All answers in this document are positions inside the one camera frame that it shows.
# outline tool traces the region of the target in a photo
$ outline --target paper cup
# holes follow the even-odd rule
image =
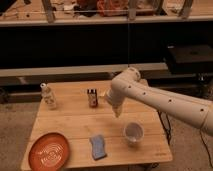
[[[143,138],[143,128],[139,123],[130,122],[124,127],[123,134],[128,145],[136,146]]]

